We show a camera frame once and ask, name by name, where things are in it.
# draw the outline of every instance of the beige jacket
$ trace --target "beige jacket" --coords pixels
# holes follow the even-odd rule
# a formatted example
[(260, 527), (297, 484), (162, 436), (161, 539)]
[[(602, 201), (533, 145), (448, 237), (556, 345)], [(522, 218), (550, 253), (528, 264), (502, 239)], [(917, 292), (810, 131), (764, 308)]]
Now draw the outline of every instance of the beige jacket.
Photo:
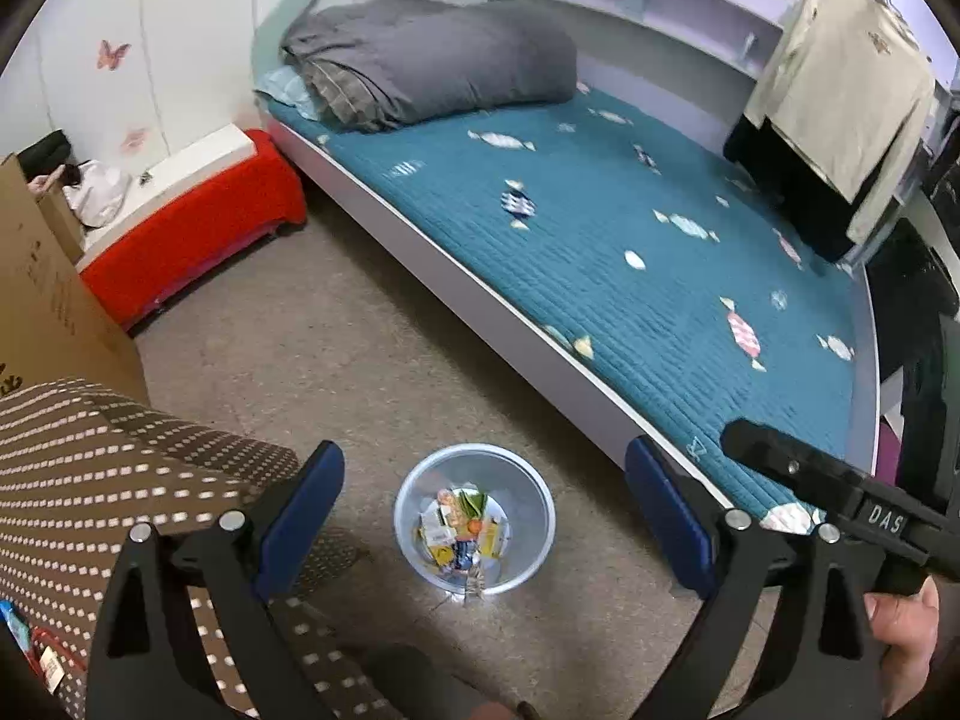
[(800, 0), (744, 116), (770, 119), (848, 202), (882, 162), (847, 231), (862, 244), (910, 165), (933, 91), (926, 56), (882, 1)]

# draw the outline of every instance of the white bed frame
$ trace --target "white bed frame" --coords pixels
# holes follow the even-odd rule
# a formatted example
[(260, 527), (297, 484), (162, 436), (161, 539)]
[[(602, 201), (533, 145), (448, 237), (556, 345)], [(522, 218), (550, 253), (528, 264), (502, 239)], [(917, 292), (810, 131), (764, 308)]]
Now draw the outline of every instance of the white bed frame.
[[(703, 483), (720, 504), (731, 506), (726, 495), (682, 450), (553, 338), (321, 148), (268, 113), (262, 112), (262, 116), (267, 132), (287, 157), (618, 466), (623, 467), (630, 441), (645, 434), (680, 469)], [(877, 341), (866, 272), (861, 269), (854, 280), (856, 388), (847, 459), (861, 469), (872, 470), (880, 418)]]

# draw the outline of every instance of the transparent trash can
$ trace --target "transparent trash can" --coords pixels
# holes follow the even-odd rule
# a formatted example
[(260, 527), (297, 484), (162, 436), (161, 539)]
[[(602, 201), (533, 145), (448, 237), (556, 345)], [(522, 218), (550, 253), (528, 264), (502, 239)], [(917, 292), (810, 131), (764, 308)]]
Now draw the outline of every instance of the transparent trash can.
[(419, 517), (439, 490), (477, 488), (496, 501), (510, 525), (498, 575), (488, 577), (485, 595), (523, 584), (544, 564), (557, 528), (553, 498), (544, 479), (520, 456), (499, 446), (463, 443), (434, 452), (404, 480), (394, 507), (397, 544), (416, 573), (430, 584), (463, 594), (464, 582), (443, 576), (418, 536)]

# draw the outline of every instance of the metal bolt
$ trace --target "metal bolt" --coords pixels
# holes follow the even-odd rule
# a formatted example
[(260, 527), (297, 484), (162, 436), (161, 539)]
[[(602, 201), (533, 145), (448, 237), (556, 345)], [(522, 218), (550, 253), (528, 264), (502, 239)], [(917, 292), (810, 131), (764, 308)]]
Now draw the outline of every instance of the metal bolt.
[(136, 541), (138, 544), (142, 544), (144, 541), (147, 541), (150, 538), (150, 534), (154, 531), (146, 522), (140, 522), (137, 525), (134, 525), (133, 528), (130, 528), (130, 540)]
[(824, 522), (817, 528), (817, 536), (822, 538), (827, 544), (835, 544), (840, 541), (840, 529), (830, 522)]
[(745, 531), (751, 523), (750, 514), (741, 512), (740, 509), (730, 509), (724, 514), (723, 519), (734, 531)]
[(232, 512), (224, 512), (221, 514), (218, 522), (224, 531), (232, 533), (233, 531), (239, 531), (244, 526), (244, 523), (247, 522), (247, 518), (243, 512), (238, 512), (234, 509)]

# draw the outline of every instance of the light blue pillowcase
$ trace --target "light blue pillowcase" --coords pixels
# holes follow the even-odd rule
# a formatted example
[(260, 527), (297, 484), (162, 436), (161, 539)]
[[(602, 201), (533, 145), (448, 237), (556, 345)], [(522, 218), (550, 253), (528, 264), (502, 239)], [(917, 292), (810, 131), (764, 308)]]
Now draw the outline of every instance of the light blue pillowcase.
[(273, 98), (278, 103), (296, 108), (296, 112), (304, 119), (310, 119), (311, 122), (320, 120), (320, 109), (316, 98), (310, 92), (306, 81), (290, 65), (262, 74), (253, 89)]

